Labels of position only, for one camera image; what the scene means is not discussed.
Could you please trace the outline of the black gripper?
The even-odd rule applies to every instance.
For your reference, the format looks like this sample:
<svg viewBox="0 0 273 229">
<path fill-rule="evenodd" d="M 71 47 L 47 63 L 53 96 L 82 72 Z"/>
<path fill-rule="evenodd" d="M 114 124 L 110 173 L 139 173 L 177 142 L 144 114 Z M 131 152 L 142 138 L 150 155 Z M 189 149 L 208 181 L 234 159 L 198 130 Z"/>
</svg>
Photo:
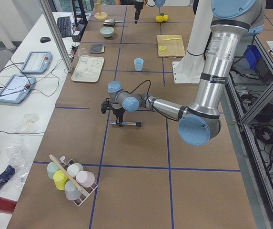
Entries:
<svg viewBox="0 0 273 229">
<path fill-rule="evenodd" d="M 123 122 L 123 115 L 125 113 L 124 108 L 120 108 L 120 109 L 114 108 L 112 112 L 116 116 L 116 125 L 119 127 L 123 127 L 122 122 Z"/>
<path fill-rule="evenodd" d="M 143 2 L 135 1 L 134 8 L 135 8 L 134 23 L 137 24 L 141 14 L 141 10 L 143 9 Z"/>
</svg>

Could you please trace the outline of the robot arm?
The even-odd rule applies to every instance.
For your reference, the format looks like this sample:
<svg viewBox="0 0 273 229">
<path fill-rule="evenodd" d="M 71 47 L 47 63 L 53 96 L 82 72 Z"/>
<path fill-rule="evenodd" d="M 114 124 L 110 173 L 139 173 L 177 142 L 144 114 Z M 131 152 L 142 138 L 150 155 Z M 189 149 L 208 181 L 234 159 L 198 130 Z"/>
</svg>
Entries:
<svg viewBox="0 0 273 229">
<path fill-rule="evenodd" d="M 133 2 L 135 8 L 134 23 L 137 24 L 141 14 L 141 10 L 143 9 L 145 4 L 150 7 L 157 6 L 158 8 L 160 8 L 161 6 L 164 5 L 165 0 L 153 0 L 154 2 L 153 5 L 148 4 L 147 0 L 134 0 Z"/>
<path fill-rule="evenodd" d="M 113 111 L 116 124 L 121 126 L 125 111 L 140 107 L 158 112 L 179 122 L 178 132 L 184 142 L 202 146 L 218 135 L 221 129 L 218 105 L 227 83 L 235 50 L 240 39 L 263 30 L 264 0 L 213 0 L 208 12 L 212 13 L 211 35 L 206 61 L 199 78 L 194 102 L 189 106 L 172 103 L 145 94 L 125 91 L 118 81 L 108 84 L 109 98 L 101 105 L 101 112 Z"/>
</svg>

